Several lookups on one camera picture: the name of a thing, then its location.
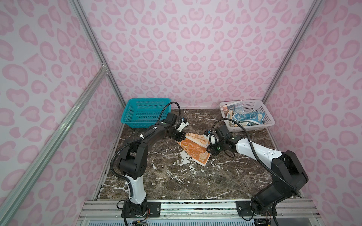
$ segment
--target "black mounting plate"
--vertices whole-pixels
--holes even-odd
[[[160,217],[161,203],[160,202],[147,202],[147,208],[150,209],[150,215],[148,217]],[[137,218],[134,213],[126,213],[127,218]]]
[[[239,217],[251,217],[253,213],[251,212],[250,208],[250,201],[236,201],[236,210],[239,215]]]

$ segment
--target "robotic arm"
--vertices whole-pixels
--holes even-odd
[[[129,199],[123,205],[123,217],[129,216],[130,213],[137,217],[145,215],[147,195],[143,187],[143,173],[146,170],[148,149],[166,136],[179,142],[184,140],[185,132],[182,132],[182,129],[188,125],[188,122],[185,118],[179,121],[176,124],[177,115],[168,113],[166,119],[158,121],[141,135],[142,139],[125,140],[124,143],[129,145],[126,147],[124,145],[114,156],[115,158],[119,154],[116,161],[111,162],[111,168],[114,164],[120,169],[125,177],[123,179],[127,179],[130,191]],[[215,132],[208,131],[204,136],[211,142],[207,151],[212,155],[218,155],[221,151],[227,150],[244,154],[257,160],[272,174],[273,181],[251,198],[250,208],[255,215],[266,213],[273,204],[276,205],[293,194],[298,194],[298,190],[308,182],[307,174],[297,156],[289,150],[280,152],[253,143],[249,140],[250,138],[233,136],[226,125],[216,128]]]

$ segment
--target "white plastic basket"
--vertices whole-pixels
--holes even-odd
[[[226,104],[233,103],[233,102],[235,102],[235,101],[221,102],[220,103],[220,108],[222,106],[226,105]],[[268,126],[275,124],[275,121],[274,121],[272,115],[270,114],[269,110],[266,108],[266,106],[260,100],[244,100],[243,101],[243,107],[244,107],[244,110],[246,112],[247,111],[252,111],[252,110],[265,112],[264,121],[267,123],[267,124],[264,124],[264,125],[248,125],[248,126],[244,126],[244,128],[247,131],[265,129]],[[221,115],[223,116],[223,118],[226,118],[223,110],[220,109],[220,111],[221,111]],[[228,128],[228,130],[230,132],[240,132],[240,131],[242,131],[242,129],[240,127],[231,127],[231,126],[229,126],[229,123],[227,123],[227,121],[225,121],[225,123],[226,123],[226,127]]]

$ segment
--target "blue cloth with cartoon animals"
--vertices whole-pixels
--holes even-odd
[[[235,113],[232,117],[237,122],[250,122],[251,125],[263,125],[265,112],[255,111],[247,114]]]

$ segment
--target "pink leopard print wallpaper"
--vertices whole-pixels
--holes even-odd
[[[326,1],[267,104],[327,226],[362,225],[361,12],[361,1]]]
[[[312,0],[81,0],[121,93],[262,99]]]
[[[67,0],[0,1],[0,205],[99,68]]]
[[[121,115],[104,78],[9,226],[75,225],[84,201],[95,192]]]

